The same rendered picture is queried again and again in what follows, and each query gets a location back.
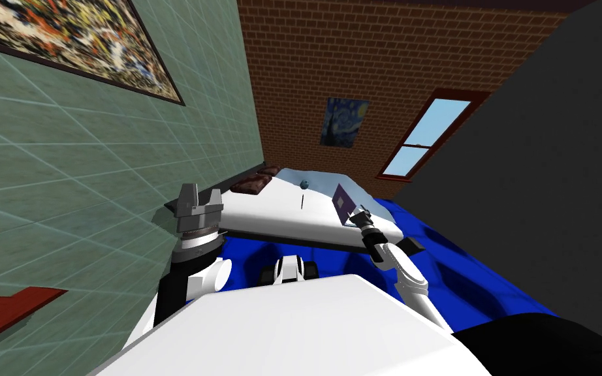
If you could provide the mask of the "colourful abstract painting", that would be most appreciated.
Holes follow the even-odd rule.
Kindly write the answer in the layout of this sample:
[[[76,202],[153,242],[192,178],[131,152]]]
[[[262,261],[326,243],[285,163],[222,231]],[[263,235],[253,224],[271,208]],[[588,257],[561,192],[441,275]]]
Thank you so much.
[[[0,53],[184,104],[133,0],[0,0]]]

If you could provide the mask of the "purple laptop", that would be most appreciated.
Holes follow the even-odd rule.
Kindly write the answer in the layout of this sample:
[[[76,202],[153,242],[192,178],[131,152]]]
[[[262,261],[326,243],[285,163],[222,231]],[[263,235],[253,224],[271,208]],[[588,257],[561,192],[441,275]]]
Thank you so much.
[[[347,194],[345,189],[338,184],[332,197],[334,209],[339,217],[341,225],[345,227],[357,228],[350,220],[355,213],[366,211],[363,205],[357,206],[355,201]]]

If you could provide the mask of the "blue night sky painting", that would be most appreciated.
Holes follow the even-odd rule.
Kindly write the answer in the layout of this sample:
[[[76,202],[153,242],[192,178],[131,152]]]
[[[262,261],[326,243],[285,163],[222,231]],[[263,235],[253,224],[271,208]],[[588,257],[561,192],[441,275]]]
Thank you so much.
[[[368,101],[329,97],[326,102],[320,144],[352,148],[368,106]]]

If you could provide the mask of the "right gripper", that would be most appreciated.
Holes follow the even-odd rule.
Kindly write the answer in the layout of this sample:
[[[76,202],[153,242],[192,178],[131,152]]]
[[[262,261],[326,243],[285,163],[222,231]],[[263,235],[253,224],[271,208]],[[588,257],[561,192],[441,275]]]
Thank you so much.
[[[370,219],[370,212],[364,206],[355,208],[351,216],[351,222],[358,228],[373,226],[373,221]]]

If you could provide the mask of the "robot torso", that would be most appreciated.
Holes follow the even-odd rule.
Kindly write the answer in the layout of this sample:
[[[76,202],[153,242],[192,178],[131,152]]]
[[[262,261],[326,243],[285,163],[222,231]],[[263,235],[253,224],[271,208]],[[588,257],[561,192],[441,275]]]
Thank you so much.
[[[457,339],[355,274],[191,300],[89,376],[490,376]]]

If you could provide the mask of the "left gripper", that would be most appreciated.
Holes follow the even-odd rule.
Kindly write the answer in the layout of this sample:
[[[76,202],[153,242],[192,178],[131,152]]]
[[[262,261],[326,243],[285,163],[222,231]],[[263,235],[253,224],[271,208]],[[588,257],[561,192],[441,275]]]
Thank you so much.
[[[219,225],[224,208],[220,189],[212,189],[209,204],[195,207],[197,204],[198,185],[184,183],[174,213],[177,220],[175,232],[191,232]]]

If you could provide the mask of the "red framed window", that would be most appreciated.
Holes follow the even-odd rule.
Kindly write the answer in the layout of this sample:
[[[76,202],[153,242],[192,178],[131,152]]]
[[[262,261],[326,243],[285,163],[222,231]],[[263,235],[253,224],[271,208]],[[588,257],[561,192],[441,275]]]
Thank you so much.
[[[433,90],[377,178],[408,182],[489,96],[488,91]]]

